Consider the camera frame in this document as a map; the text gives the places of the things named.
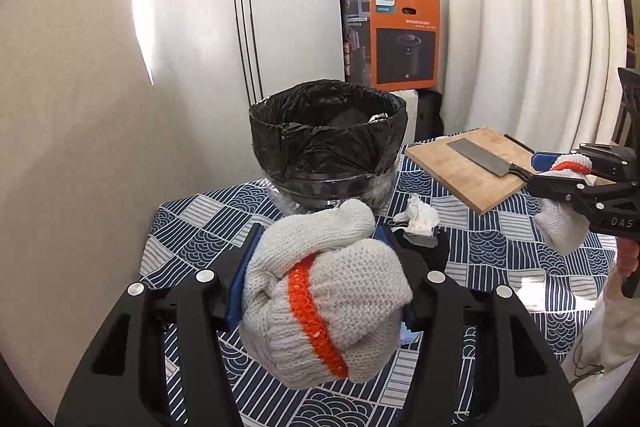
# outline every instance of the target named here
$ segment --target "trash can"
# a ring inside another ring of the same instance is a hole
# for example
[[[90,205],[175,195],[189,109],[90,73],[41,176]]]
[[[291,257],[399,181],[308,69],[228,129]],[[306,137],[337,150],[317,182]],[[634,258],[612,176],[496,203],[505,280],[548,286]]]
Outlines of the trash can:
[[[374,210],[385,204],[407,124],[402,98],[316,80],[252,105],[249,118],[270,197],[285,213],[322,210],[350,198]]]

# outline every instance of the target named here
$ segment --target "human hand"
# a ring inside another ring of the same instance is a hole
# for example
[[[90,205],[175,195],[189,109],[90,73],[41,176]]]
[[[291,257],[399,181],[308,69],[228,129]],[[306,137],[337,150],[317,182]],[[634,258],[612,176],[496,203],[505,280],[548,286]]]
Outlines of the human hand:
[[[617,237],[618,244],[618,272],[622,277],[630,277],[638,269],[638,253],[640,246],[636,241],[626,237]]]

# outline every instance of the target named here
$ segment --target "checkered tablecloth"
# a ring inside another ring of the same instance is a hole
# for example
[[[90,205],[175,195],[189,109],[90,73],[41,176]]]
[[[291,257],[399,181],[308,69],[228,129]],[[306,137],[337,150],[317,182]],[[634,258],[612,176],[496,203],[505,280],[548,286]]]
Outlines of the checkered tablecloth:
[[[405,209],[412,192],[419,194],[436,208],[440,225],[449,233],[447,274],[461,285],[482,291],[510,285],[562,360],[606,281],[616,253],[615,240],[590,233],[578,250],[562,258],[544,245],[533,226],[532,216],[539,209],[525,192],[478,216],[406,156],[401,156],[398,168],[395,190],[378,222],[390,221]],[[151,288],[175,285],[208,267],[226,250],[242,245],[253,223],[268,227],[281,217],[261,180],[165,203],[154,216],[140,280]],[[392,425],[404,403],[419,347],[419,342],[402,346],[366,384],[341,380],[294,391],[248,356],[237,331],[220,335],[220,344],[245,425],[269,427]],[[175,326],[166,334],[165,347],[172,416],[186,422]],[[474,349],[475,330],[469,327],[463,343],[460,405],[452,423],[468,417]]]

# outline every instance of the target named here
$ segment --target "cleaver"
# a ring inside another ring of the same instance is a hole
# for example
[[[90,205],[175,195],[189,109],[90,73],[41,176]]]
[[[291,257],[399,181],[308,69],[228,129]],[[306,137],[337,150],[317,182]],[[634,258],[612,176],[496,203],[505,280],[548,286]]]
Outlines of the cleaver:
[[[533,174],[527,171],[527,169],[524,169],[515,163],[509,163],[507,160],[503,160],[500,156],[496,156],[487,149],[483,149],[466,138],[449,142],[447,145],[449,145],[449,147],[454,151],[462,154],[465,158],[471,160],[473,163],[481,166],[489,172],[492,172],[500,178],[507,174],[514,174],[525,183],[528,183],[533,176]]]

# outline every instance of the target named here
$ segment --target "orange box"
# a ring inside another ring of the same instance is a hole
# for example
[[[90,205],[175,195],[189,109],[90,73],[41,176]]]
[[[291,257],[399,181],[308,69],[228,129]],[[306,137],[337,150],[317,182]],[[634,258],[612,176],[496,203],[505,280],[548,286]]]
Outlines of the orange box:
[[[440,0],[342,0],[347,82],[386,91],[433,87]]]

